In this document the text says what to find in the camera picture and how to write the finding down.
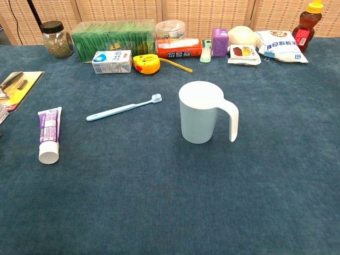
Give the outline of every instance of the black lid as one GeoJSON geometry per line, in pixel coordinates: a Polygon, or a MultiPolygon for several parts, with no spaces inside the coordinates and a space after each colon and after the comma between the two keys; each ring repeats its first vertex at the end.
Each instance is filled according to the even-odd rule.
{"type": "Polygon", "coordinates": [[[58,33],[64,29],[61,21],[47,21],[40,25],[43,33],[58,33]]]}

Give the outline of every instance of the toothbrush handle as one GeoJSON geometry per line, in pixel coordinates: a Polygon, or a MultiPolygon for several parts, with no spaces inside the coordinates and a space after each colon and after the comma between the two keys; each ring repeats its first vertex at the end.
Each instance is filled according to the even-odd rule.
{"type": "Polygon", "coordinates": [[[117,114],[117,113],[121,113],[121,112],[124,112],[124,111],[127,111],[127,110],[131,110],[131,109],[134,109],[134,108],[136,108],[136,104],[125,105],[125,106],[122,106],[122,107],[114,108],[114,109],[111,109],[111,110],[106,110],[106,111],[101,112],[101,113],[96,113],[96,114],[87,116],[86,120],[87,121],[95,121],[95,120],[98,120],[100,118],[105,118],[105,117],[108,117],[108,116],[111,116],[111,115],[114,115],[114,114],[117,114]]]}

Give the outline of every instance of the mug handle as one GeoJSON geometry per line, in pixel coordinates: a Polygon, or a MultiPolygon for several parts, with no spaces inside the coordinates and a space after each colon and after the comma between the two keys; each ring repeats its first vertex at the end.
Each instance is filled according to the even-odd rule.
{"type": "Polygon", "coordinates": [[[239,109],[232,102],[228,100],[221,100],[218,105],[218,108],[226,111],[229,116],[229,139],[231,142],[235,141],[237,137],[237,130],[239,128],[239,109]]]}

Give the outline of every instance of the yellow cap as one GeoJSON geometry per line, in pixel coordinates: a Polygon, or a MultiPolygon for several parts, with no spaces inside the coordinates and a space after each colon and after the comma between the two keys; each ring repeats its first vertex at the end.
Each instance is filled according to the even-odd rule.
{"type": "Polygon", "coordinates": [[[308,4],[307,12],[318,14],[322,12],[324,6],[321,4],[322,0],[314,0],[313,3],[308,4]]]}

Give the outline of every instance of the barcode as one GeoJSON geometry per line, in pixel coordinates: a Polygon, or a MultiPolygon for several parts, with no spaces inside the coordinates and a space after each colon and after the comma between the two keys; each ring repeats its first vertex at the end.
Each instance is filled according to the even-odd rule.
{"type": "Polygon", "coordinates": [[[169,47],[169,44],[159,44],[158,48],[167,48],[169,47]]]}
{"type": "Polygon", "coordinates": [[[95,68],[95,72],[96,72],[96,73],[101,73],[100,64],[93,64],[93,67],[95,68]]]}
{"type": "Polygon", "coordinates": [[[300,46],[303,46],[304,43],[306,42],[306,40],[307,40],[307,38],[302,38],[301,41],[300,41],[300,43],[299,43],[299,45],[300,45],[300,46]]]}

